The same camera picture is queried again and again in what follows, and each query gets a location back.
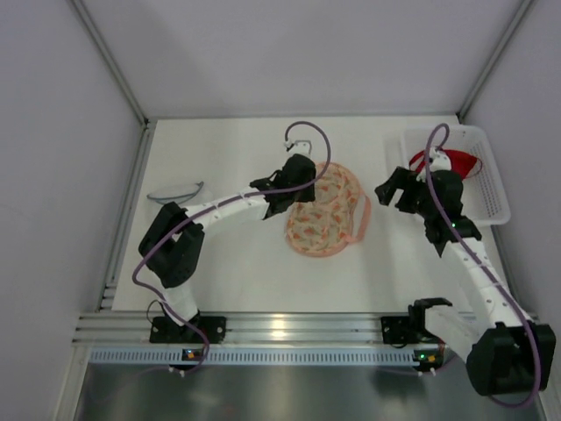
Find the pink floral mesh laundry bag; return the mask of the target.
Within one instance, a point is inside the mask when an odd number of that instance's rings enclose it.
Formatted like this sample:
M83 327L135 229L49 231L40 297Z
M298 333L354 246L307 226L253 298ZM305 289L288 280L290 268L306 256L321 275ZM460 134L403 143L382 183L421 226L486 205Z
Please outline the pink floral mesh laundry bag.
M325 258L363 240L372 203L348 168L334 162L320 162L316 168L326 170L315 183L316 200L293 205L285 233L297 253Z

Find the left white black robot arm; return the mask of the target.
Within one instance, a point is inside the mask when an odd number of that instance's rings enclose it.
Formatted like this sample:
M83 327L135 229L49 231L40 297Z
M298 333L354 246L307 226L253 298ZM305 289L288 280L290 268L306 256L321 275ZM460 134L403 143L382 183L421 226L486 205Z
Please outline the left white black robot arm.
M133 270L133 282L156 294L174 324L192 325L199 309L188 280L196 271L203 241L279 215L294 203L313 202L315 183L326 169L317 169L310 158L296 153L282 169L233 196L190 209L175 202L162 206L138 246L142 261Z

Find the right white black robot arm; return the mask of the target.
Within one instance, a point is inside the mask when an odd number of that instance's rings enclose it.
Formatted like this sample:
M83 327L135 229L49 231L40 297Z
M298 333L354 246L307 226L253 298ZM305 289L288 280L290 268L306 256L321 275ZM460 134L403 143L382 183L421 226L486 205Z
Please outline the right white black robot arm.
M451 170L428 180L398 167L374 192L389 205L402 192L398 211L423 219L425 237L451 268L475 316L467 322L443 297L422 298L409 307L414 327L441 339L464 363L481 396L547 388L557 339L551 327L531 321L494 269L477 226L463 213L463 181Z

